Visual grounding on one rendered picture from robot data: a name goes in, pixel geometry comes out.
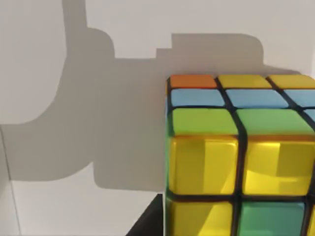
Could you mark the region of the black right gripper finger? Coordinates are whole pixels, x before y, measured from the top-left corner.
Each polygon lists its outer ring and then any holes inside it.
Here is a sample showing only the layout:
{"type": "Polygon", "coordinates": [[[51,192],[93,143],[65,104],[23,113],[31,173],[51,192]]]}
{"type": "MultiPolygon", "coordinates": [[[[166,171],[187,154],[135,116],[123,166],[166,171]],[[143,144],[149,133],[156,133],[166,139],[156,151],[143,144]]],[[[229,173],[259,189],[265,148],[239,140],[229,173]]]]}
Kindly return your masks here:
{"type": "Polygon", "coordinates": [[[157,194],[126,236],[163,236],[163,195],[157,194]]]}

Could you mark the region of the multicoloured puzzle cube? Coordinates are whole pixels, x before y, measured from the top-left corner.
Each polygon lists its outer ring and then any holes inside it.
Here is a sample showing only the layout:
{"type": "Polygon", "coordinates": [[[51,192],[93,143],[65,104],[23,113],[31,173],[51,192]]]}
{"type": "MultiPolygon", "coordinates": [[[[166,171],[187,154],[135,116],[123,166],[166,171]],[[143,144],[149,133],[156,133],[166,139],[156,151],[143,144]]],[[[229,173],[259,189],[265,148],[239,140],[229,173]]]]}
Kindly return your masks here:
{"type": "Polygon", "coordinates": [[[163,236],[315,236],[315,79],[172,75],[163,236]]]}

